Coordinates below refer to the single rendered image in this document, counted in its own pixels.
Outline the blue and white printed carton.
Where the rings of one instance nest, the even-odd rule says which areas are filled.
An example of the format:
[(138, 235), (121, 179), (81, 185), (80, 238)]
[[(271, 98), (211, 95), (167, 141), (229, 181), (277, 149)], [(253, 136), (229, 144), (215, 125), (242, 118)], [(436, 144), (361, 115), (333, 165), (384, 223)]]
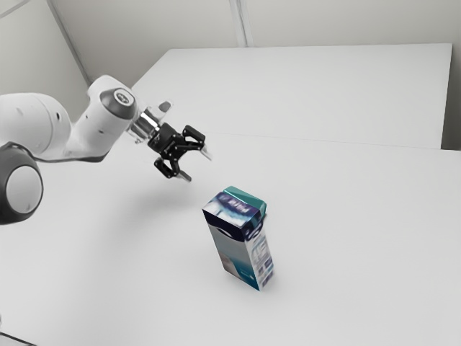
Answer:
[(205, 220), (225, 271), (258, 291), (274, 274), (274, 263), (258, 209), (224, 193), (203, 208)]

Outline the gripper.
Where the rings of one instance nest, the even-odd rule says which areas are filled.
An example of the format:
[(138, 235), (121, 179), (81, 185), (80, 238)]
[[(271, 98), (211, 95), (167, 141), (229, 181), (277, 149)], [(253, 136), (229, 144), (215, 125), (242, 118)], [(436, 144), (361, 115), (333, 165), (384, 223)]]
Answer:
[(154, 161), (155, 168), (167, 179), (179, 178), (191, 182), (192, 178), (181, 170), (179, 158), (184, 155), (184, 151), (199, 151), (211, 161), (212, 154), (208, 151), (205, 139), (206, 136), (191, 125), (186, 125), (180, 135), (168, 123), (164, 123), (148, 141), (148, 147), (161, 156)]

